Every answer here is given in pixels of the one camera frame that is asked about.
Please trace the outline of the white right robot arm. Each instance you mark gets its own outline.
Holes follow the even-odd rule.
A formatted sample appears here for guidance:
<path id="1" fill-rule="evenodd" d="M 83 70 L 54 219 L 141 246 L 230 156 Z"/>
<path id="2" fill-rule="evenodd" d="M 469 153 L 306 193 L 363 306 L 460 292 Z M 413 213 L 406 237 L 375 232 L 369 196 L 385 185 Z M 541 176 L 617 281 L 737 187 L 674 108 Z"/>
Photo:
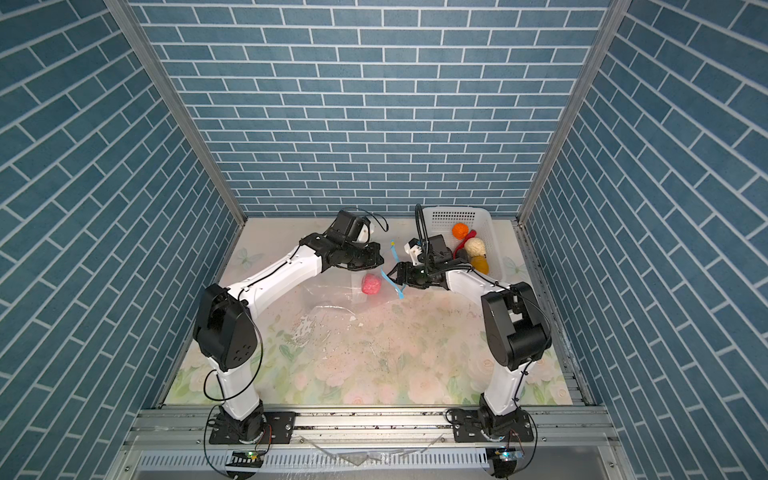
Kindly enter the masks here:
<path id="1" fill-rule="evenodd" d="M 486 343 L 496 366 L 480 408 L 492 417 L 516 412 L 532 367 L 552 345 L 549 319 L 532 287 L 495 280 L 455 258 L 440 235 L 414 239 L 408 246 L 409 259 L 396 263 L 387 278 L 399 287 L 440 287 L 481 308 Z"/>

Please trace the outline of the pink round food ball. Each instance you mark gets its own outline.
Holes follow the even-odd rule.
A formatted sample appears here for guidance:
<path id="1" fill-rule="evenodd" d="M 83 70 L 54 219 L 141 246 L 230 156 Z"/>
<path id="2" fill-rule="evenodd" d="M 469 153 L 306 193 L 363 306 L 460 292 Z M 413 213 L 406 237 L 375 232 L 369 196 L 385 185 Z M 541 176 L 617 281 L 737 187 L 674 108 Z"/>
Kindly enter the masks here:
<path id="1" fill-rule="evenodd" d="M 366 274 L 361 283 L 361 291 L 365 295 L 376 295 L 381 290 L 382 280 L 374 274 Z"/>

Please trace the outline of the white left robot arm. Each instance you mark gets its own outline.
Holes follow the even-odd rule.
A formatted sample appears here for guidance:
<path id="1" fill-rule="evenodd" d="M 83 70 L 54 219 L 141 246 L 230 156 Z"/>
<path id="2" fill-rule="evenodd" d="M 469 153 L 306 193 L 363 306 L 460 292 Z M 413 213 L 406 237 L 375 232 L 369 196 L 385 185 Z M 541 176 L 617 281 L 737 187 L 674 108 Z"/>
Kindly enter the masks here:
<path id="1" fill-rule="evenodd" d="M 206 397 L 219 402 L 236 421 L 250 417 L 262 405 L 250 368 L 253 354 L 264 354 L 258 316 L 292 289 L 330 268 L 367 271 L 383 263 L 377 242 L 312 233 L 259 273 L 227 287 L 207 287 L 200 297 L 193 338 L 212 366 L 222 395 Z"/>

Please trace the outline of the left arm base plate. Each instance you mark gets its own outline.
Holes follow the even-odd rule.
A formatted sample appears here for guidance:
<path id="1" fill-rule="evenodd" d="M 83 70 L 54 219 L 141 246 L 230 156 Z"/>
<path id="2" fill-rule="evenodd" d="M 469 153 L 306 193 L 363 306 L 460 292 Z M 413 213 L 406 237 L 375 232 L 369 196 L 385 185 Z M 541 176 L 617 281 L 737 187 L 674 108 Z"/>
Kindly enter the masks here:
<path id="1" fill-rule="evenodd" d="M 243 420 L 235 420 L 219 410 L 206 423 L 208 441 L 213 445 L 289 444 L 296 413 L 256 411 Z"/>

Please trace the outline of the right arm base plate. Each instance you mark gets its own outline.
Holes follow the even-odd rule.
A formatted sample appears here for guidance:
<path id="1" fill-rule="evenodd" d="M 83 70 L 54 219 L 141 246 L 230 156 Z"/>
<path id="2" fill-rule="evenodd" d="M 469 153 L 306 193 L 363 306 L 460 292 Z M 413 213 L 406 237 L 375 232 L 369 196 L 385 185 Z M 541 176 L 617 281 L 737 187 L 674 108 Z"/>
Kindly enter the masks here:
<path id="1" fill-rule="evenodd" d="M 528 412 L 520 408 L 498 416 L 485 408 L 449 408 L 443 412 L 457 443 L 478 442 L 532 442 L 533 424 Z"/>

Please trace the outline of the clear zip top bag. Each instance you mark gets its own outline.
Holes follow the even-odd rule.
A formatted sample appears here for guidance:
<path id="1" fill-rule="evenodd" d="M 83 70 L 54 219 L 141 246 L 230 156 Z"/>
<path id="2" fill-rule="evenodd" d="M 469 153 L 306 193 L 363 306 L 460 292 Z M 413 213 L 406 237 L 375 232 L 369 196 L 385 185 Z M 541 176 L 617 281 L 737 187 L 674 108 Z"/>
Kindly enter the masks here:
<path id="1" fill-rule="evenodd" d="M 361 283 L 366 274 L 382 280 L 376 295 L 365 295 Z M 340 312 L 355 320 L 379 305 L 405 298 L 403 288 L 385 279 L 381 267 L 348 271 L 331 266 L 318 250 L 300 245 L 295 252 L 259 273 L 243 285 L 243 300 L 252 314 L 280 314 L 284 320 L 298 321 L 318 311 Z"/>

